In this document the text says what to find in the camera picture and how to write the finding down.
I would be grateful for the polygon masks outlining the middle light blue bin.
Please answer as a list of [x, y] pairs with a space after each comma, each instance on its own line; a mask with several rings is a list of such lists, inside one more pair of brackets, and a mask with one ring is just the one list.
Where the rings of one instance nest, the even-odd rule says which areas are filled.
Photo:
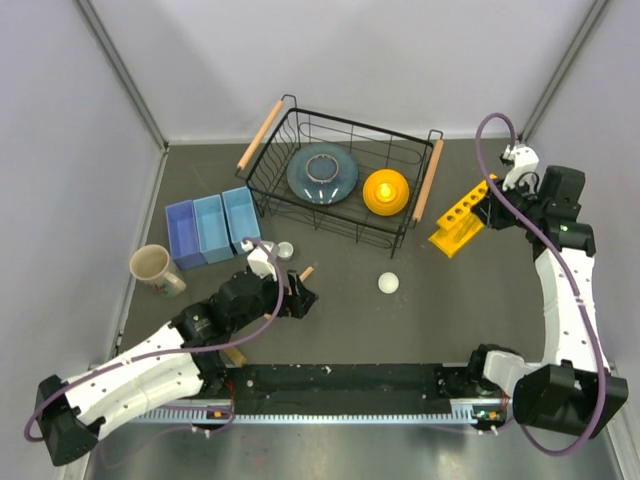
[[229, 260], [233, 251], [222, 198], [212, 195], [193, 201], [200, 253], [208, 264]]

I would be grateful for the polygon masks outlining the wooden test tube clamp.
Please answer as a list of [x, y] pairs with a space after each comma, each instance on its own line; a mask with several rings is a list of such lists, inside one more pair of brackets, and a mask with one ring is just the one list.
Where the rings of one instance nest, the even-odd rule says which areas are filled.
[[[312, 267], [307, 267], [301, 274], [301, 279], [305, 285], [305, 281], [307, 278], [314, 272]], [[285, 282], [285, 286], [283, 289], [283, 297], [285, 293], [285, 289], [288, 287], [288, 281]], [[281, 308], [276, 309], [277, 298], [279, 292], [279, 283], [277, 280], [272, 280], [270, 277], [267, 277], [263, 280], [263, 289], [262, 293], [264, 294], [264, 307], [263, 314], [265, 319], [269, 319], [271, 317], [279, 317], [278, 312]]]

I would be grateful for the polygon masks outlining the right light blue bin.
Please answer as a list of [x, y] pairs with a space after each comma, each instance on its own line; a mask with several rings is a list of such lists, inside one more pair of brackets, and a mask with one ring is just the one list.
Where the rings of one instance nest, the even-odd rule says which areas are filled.
[[250, 190], [239, 187], [222, 193], [231, 244], [238, 254], [243, 254], [243, 239], [262, 238], [256, 209]]

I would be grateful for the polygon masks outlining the blue ceramic plate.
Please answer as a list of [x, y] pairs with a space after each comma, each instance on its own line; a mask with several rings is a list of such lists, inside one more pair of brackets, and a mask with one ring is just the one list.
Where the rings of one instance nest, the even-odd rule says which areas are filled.
[[330, 205], [351, 194], [359, 179], [359, 169], [346, 148], [319, 142], [304, 146], [293, 155], [286, 176], [292, 192], [303, 201]]

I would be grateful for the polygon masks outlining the yellow test tube rack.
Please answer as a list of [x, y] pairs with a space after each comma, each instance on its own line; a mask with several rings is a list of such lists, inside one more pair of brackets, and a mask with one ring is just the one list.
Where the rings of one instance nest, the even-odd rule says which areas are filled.
[[437, 220], [437, 230], [429, 241], [448, 258], [453, 258], [484, 228], [484, 223], [472, 208], [485, 198], [487, 192], [487, 181], [483, 180]]

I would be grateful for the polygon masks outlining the light blue bin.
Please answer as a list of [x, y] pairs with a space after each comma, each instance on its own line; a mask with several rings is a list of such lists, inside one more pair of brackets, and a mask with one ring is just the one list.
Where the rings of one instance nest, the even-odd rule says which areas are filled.
[[200, 253], [208, 264], [229, 260], [233, 251], [222, 198], [212, 195], [193, 201]]
[[222, 193], [231, 244], [238, 254], [243, 254], [243, 239], [262, 238], [256, 209], [250, 190], [239, 187]]

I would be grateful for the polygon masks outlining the yellow ridged dome bowl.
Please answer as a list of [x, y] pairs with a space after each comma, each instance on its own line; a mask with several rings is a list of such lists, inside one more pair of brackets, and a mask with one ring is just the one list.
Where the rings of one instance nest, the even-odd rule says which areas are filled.
[[379, 169], [367, 177], [362, 188], [366, 207], [374, 214], [389, 217], [402, 211], [409, 202], [409, 184], [393, 169]]

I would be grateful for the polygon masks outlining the dark blue plastic bin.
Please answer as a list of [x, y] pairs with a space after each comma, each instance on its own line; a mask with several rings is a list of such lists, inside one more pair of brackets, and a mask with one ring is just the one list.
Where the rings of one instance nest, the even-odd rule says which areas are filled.
[[169, 251], [181, 270], [206, 264], [200, 251], [194, 203], [186, 200], [165, 207]]

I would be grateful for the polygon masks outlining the white round lid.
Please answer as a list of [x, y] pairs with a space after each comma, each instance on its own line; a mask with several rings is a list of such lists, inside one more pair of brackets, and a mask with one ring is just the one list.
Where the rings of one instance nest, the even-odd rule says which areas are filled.
[[399, 278], [393, 272], [384, 272], [378, 279], [378, 288], [384, 294], [395, 293], [400, 285]]

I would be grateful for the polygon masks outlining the beige ceramic mug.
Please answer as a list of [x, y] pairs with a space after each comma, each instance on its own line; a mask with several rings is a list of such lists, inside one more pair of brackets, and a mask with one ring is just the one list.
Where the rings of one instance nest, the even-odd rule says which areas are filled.
[[167, 298], [183, 293], [186, 282], [169, 251], [157, 244], [138, 249], [129, 261], [131, 275]]

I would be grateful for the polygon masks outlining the small white cup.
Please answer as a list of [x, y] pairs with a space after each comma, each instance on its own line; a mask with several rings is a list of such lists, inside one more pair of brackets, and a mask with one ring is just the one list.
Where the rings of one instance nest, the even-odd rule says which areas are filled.
[[287, 241], [278, 243], [278, 258], [283, 261], [288, 261], [293, 257], [294, 246]]

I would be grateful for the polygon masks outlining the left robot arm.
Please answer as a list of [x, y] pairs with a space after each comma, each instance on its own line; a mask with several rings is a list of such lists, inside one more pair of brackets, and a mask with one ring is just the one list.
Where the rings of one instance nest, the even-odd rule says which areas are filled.
[[220, 394], [227, 382], [220, 353], [233, 346], [236, 332], [258, 319], [302, 319], [317, 299], [293, 270], [279, 281], [246, 269], [106, 364], [67, 379], [42, 380], [34, 413], [52, 464], [78, 460], [157, 407], [200, 392]]

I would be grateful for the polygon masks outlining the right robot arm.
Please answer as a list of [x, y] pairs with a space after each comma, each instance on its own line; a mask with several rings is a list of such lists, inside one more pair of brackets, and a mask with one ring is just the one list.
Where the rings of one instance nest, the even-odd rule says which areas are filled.
[[578, 220], [583, 172], [550, 166], [513, 168], [473, 207], [488, 227], [522, 228], [543, 295], [545, 345], [539, 365], [515, 351], [482, 345], [466, 380], [476, 394], [500, 388], [521, 426], [595, 438], [626, 402], [625, 379], [611, 374], [599, 345], [592, 273], [593, 228]]

